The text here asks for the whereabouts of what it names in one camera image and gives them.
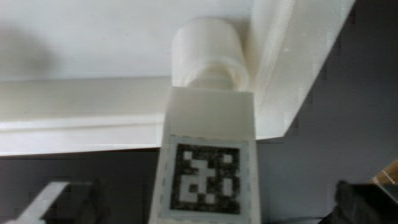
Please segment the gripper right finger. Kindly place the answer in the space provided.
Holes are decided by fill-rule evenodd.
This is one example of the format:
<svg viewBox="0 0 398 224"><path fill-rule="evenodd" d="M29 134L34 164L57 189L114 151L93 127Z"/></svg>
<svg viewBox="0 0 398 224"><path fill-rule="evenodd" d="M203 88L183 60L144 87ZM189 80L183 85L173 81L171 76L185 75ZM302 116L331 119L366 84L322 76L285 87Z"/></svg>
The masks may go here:
<svg viewBox="0 0 398 224"><path fill-rule="evenodd" d="M338 183L331 224L398 224L398 185Z"/></svg>

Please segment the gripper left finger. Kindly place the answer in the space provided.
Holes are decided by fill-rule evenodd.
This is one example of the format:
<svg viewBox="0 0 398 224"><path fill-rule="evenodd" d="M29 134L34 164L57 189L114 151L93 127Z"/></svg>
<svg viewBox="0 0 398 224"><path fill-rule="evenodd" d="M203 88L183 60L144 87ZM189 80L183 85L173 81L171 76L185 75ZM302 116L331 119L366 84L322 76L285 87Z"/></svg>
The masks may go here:
<svg viewBox="0 0 398 224"><path fill-rule="evenodd" d="M109 207L100 181L54 181L20 216L4 224L107 224Z"/></svg>

